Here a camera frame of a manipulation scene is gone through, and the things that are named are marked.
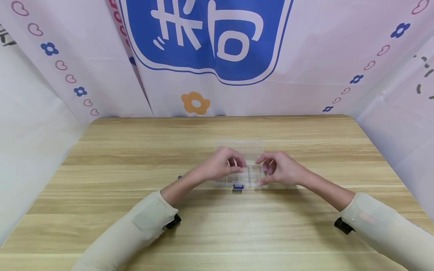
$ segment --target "finger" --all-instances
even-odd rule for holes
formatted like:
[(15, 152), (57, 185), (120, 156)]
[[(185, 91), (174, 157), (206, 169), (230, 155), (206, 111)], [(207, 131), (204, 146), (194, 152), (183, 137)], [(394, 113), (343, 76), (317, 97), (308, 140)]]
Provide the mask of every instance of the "finger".
[(256, 159), (256, 163), (260, 164), (263, 161), (265, 161), (265, 159), (271, 159), (271, 160), (273, 160), (275, 153), (276, 153), (275, 151), (266, 151), (266, 152), (264, 152), (263, 154), (261, 154), (261, 156), (259, 156), (258, 159)]
[(264, 171), (268, 171), (268, 167), (270, 166), (270, 163), (272, 162), (272, 159), (265, 159), (264, 163), (262, 164), (262, 169)]
[(235, 166), (235, 159), (234, 158), (229, 158), (229, 166), (234, 167)]
[(242, 173), (244, 172), (242, 167), (230, 167), (229, 168), (229, 173), (228, 174), (232, 174), (232, 173)]
[(270, 165), (268, 165), (268, 175), (273, 174), (276, 171), (276, 169), (277, 169), (277, 163), (276, 161), (273, 160), (270, 163)]
[(237, 161), (237, 165), (239, 167), (247, 167), (247, 163), (243, 157), (242, 154), (240, 154), (239, 152), (237, 152), (234, 149), (228, 148), (227, 149), (227, 154), (226, 154), (227, 158), (233, 158)]
[(261, 180), (258, 182), (258, 185), (264, 186), (273, 182), (275, 182), (273, 176), (268, 175), (267, 177), (262, 177)]

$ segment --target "wooden tabletop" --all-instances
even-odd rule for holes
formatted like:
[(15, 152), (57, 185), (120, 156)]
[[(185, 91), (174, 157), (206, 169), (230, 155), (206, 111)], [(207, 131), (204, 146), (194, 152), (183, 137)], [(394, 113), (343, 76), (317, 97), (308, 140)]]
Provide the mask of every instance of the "wooden tabletop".
[[(287, 151), (434, 232), (350, 117), (105, 118), (89, 126), (0, 249), (0, 270), (70, 270), (138, 201), (209, 156), (217, 139), (263, 140), (266, 150)], [(338, 213), (303, 188), (240, 194), (208, 182), (176, 207), (182, 223), (126, 270), (403, 270), (334, 228)]]

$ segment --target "orange flower print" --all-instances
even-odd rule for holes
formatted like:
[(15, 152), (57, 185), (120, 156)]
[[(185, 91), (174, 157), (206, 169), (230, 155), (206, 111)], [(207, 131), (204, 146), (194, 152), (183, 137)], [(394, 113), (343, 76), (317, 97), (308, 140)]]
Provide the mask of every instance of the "orange flower print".
[[(184, 102), (184, 108), (188, 113), (194, 112), (198, 115), (206, 114), (211, 105), (210, 100), (204, 99), (200, 93), (194, 91), (181, 95), (181, 100)], [(196, 107), (193, 105), (193, 101), (198, 101), (201, 105)]]

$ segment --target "blue latch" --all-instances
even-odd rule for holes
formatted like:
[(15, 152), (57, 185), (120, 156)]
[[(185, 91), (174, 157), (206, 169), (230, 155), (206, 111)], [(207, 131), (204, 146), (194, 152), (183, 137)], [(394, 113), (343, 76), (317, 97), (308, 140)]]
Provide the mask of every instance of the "blue latch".
[(234, 190), (243, 190), (244, 189), (244, 185), (243, 184), (233, 184), (232, 189)]

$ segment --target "blue sign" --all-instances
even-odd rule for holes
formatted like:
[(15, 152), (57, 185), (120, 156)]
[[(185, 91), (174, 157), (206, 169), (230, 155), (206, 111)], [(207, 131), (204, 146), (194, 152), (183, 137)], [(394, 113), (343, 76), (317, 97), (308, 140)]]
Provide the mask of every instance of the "blue sign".
[(120, 0), (131, 46), (154, 70), (251, 85), (274, 70), (293, 0)]

